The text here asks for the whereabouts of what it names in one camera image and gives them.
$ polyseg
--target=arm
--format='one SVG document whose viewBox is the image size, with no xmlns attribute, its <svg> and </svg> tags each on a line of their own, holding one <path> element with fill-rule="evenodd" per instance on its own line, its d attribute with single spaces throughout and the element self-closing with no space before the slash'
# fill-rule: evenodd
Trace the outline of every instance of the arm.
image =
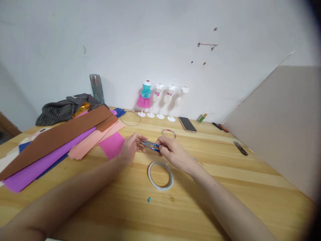
<svg viewBox="0 0 321 241">
<path fill-rule="evenodd" d="M 140 146 L 136 133 L 125 139 L 120 154 L 53 188 L 19 212 L 0 232 L 0 240 L 45 240 L 78 208 L 116 178 L 130 164 Z"/>
<path fill-rule="evenodd" d="M 176 168 L 189 174 L 207 195 L 210 209 L 233 241 L 276 240 L 264 223 L 191 158 L 176 140 L 159 137 L 156 143 L 161 154 Z"/>
</svg>

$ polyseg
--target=hand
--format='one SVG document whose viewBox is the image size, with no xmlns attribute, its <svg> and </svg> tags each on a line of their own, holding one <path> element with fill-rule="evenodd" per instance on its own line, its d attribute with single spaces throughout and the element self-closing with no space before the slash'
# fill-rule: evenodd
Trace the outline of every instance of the hand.
<svg viewBox="0 0 321 241">
<path fill-rule="evenodd" d="M 122 163 L 130 164 L 134 160 L 136 151 L 146 152 L 145 148 L 140 145 L 141 140 L 147 140 L 147 137 L 138 135 L 136 132 L 128 136 L 117 156 L 118 160 Z"/>
<path fill-rule="evenodd" d="M 174 167 L 191 174 L 197 162 L 177 140 L 161 136 L 155 143 L 159 145 L 161 155 L 164 155 Z"/>
</svg>

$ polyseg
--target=blue-handled scissors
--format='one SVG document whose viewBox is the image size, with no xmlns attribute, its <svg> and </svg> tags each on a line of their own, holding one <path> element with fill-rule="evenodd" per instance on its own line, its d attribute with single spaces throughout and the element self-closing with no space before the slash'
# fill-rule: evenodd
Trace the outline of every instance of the blue-handled scissors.
<svg viewBox="0 0 321 241">
<path fill-rule="evenodd" d="M 155 143 L 153 143 L 153 142 L 150 142 L 150 141 L 147 141 L 147 140 L 142 140 L 141 143 L 144 145 L 144 147 L 150 148 L 150 149 L 152 149 L 152 150 L 157 151 L 157 152 L 160 153 L 159 149 L 154 148 L 154 146 L 155 146 L 155 147 L 158 147 L 157 144 L 155 144 Z"/>
</svg>

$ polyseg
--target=pink dress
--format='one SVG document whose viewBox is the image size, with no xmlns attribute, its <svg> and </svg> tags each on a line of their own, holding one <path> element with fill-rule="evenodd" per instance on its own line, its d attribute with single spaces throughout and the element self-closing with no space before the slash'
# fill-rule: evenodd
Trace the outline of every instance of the pink dress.
<svg viewBox="0 0 321 241">
<path fill-rule="evenodd" d="M 150 108 L 150 85 L 143 84 L 143 90 L 141 95 L 138 97 L 137 106 L 140 108 Z"/>
</svg>

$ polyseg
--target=thermos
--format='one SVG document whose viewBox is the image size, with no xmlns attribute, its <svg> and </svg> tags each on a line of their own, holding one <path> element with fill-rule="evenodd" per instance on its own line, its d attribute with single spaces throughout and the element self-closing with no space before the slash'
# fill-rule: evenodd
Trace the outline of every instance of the thermos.
<svg viewBox="0 0 321 241">
<path fill-rule="evenodd" d="M 101 85 L 100 75 L 90 74 L 89 78 L 90 78 L 91 88 L 93 89 L 94 98 L 98 100 L 101 104 L 104 104 L 105 103 L 104 92 L 103 92 L 103 86 Z"/>
</svg>

